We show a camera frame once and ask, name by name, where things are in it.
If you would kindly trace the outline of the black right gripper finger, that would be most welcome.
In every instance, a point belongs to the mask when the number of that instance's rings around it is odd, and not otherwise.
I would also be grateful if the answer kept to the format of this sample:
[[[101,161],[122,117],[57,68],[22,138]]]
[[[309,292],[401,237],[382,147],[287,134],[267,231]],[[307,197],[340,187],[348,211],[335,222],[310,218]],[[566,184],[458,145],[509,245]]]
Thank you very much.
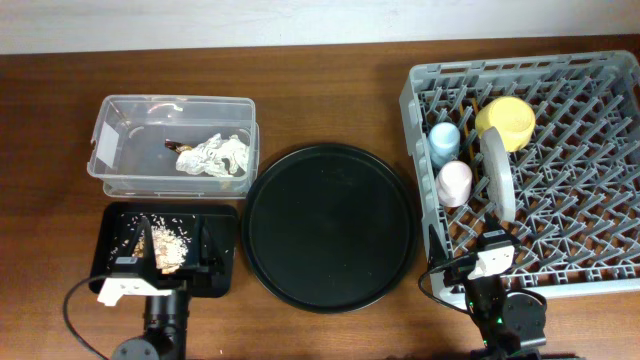
[[[428,264],[441,265],[448,260],[448,255],[442,246],[441,239],[433,225],[428,227]]]
[[[505,234],[504,228],[500,225],[496,217],[491,213],[486,213],[484,215],[484,223],[487,227],[487,230],[482,234],[482,236],[485,239],[502,236]]]

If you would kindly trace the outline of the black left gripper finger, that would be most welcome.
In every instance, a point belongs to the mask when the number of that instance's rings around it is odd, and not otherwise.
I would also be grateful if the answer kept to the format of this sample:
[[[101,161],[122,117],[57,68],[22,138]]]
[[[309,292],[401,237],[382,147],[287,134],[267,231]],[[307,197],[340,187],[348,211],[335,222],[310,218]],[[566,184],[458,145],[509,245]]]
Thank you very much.
[[[206,220],[202,221],[200,228],[200,260],[199,268],[201,272],[206,273],[224,273],[225,264],[222,255],[219,252],[218,245],[213,239],[209,224]]]
[[[157,280],[158,269],[156,263],[155,248],[152,236],[152,227],[149,219],[142,216],[134,233],[137,243],[142,243],[142,256],[136,261],[136,273],[144,280]]]

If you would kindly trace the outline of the food scraps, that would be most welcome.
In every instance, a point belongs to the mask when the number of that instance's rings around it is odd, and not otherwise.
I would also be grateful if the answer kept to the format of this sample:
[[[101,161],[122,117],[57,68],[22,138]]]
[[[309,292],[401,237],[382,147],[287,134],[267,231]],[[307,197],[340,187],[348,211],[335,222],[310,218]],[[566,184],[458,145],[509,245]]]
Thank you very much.
[[[162,274],[175,273],[189,262],[189,251],[194,242],[194,215],[179,216],[154,213],[121,214],[117,218],[109,262],[119,257],[144,256],[144,231],[136,236],[142,219],[149,221],[154,247],[156,268]]]

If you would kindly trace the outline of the grey round plate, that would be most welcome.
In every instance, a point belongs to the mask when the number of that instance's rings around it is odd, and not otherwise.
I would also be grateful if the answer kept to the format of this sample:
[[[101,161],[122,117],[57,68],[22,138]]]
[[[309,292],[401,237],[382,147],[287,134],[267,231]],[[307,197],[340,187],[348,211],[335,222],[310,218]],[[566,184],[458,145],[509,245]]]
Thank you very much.
[[[488,178],[487,194],[496,205],[495,215],[506,222],[514,222],[516,199],[509,156],[495,127],[487,129],[480,139],[484,175]]]

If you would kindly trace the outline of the pink plastic cup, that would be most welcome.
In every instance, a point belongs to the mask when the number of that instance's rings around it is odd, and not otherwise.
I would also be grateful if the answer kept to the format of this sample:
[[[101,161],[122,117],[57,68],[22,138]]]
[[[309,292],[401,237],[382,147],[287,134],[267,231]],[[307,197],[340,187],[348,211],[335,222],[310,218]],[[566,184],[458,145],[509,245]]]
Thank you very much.
[[[459,207],[465,204],[471,193],[471,168],[461,161],[450,161],[439,171],[436,181],[436,193],[439,204],[444,207]]]

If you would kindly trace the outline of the light blue plastic cup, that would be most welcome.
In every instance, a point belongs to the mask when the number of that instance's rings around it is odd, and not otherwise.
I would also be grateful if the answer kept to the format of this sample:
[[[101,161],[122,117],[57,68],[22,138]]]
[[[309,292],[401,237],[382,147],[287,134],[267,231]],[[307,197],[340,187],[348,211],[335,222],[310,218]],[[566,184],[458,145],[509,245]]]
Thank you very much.
[[[460,131],[450,122],[436,124],[429,132],[428,145],[432,165],[442,168],[458,154]]]

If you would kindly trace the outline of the white napkin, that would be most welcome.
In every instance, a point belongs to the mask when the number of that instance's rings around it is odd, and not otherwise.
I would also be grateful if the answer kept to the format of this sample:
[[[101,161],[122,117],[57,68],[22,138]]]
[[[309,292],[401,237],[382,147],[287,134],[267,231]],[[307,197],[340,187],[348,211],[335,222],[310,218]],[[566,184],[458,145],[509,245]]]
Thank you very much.
[[[237,135],[223,139],[217,133],[195,147],[180,145],[176,150],[179,153],[176,170],[189,175],[240,177],[248,170],[250,147]]]

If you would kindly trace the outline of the yellow bowl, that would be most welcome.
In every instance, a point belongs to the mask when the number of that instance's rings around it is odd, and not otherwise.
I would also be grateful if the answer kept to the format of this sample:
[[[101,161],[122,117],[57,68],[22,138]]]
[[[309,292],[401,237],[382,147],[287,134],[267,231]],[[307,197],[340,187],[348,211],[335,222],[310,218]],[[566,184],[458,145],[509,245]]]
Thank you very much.
[[[536,125],[533,109],[525,101],[513,97],[498,97],[483,107],[475,119],[475,129],[480,137],[494,127],[507,152],[523,149],[531,140]]]

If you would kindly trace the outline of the brown snack wrapper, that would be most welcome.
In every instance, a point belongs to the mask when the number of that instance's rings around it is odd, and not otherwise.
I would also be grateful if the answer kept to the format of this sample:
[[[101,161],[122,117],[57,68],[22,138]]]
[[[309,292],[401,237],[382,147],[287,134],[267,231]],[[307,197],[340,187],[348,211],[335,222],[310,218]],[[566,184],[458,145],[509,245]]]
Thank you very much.
[[[183,152],[186,151],[190,151],[192,150],[192,147],[190,145],[184,144],[184,143],[180,143],[180,142],[176,142],[176,141],[171,141],[171,140],[166,140],[164,143],[164,146],[171,150],[174,151],[178,154],[181,154]]]

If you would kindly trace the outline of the wooden chopstick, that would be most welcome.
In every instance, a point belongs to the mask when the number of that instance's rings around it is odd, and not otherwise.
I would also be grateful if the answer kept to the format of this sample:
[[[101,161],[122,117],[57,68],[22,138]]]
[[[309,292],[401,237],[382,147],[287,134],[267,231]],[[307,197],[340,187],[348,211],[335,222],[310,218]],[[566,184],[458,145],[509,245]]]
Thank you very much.
[[[461,115],[460,116],[460,120],[464,120],[464,113],[466,111],[465,109],[466,108],[462,104],[459,105],[459,111],[460,111],[460,115]],[[467,122],[468,122],[468,118],[467,118],[467,120],[465,120],[465,122],[463,124],[463,128],[462,128],[463,129],[463,133],[464,133],[464,144],[466,144],[465,147],[464,147],[464,150],[466,152],[467,160],[469,162],[472,162],[475,155],[474,155],[474,149],[473,149],[473,140],[470,140],[471,133],[470,133],[470,130],[469,130]]]
[[[475,97],[473,97],[471,99],[471,105],[473,108],[473,114],[474,117],[477,117],[478,112],[479,112],[479,108],[478,108],[478,103],[477,103],[477,99]],[[471,168],[473,171],[473,175],[474,175],[474,180],[476,182],[478,182],[480,180],[480,175],[479,175],[479,165],[481,164],[482,161],[482,157],[481,157],[481,153],[479,153],[479,145],[477,144],[479,137],[476,136],[472,142],[472,144],[469,146],[469,156],[471,159]]]

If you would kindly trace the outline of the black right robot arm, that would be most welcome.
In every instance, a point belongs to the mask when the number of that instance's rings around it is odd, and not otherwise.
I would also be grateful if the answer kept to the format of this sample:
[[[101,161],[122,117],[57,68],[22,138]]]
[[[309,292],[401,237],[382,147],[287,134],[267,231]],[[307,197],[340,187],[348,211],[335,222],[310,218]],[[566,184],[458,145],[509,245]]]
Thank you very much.
[[[421,292],[434,302],[471,318],[479,329],[484,348],[470,353],[472,359],[539,359],[546,344],[546,298],[529,290],[507,290],[501,275],[514,264],[521,242],[497,219],[484,217],[487,230],[476,239],[475,248],[450,258],[434,226],[428,227],[428,269],[418,280]],[[464,287],[463,309],[426,290],[424,280],[444,276],[445,286]]]

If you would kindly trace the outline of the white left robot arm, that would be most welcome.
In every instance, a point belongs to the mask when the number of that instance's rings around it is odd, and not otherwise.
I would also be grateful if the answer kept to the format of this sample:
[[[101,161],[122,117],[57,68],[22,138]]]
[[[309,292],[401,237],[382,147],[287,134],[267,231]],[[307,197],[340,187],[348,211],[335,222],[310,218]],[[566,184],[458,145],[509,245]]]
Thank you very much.
[[[192,298],[228,293],[236,220],[231,217],[140,214],[120,221],[108,253],[96,252],[92,284],[98,302],[145,299],[143,334],[121,343],[114,359],[184,359]]]

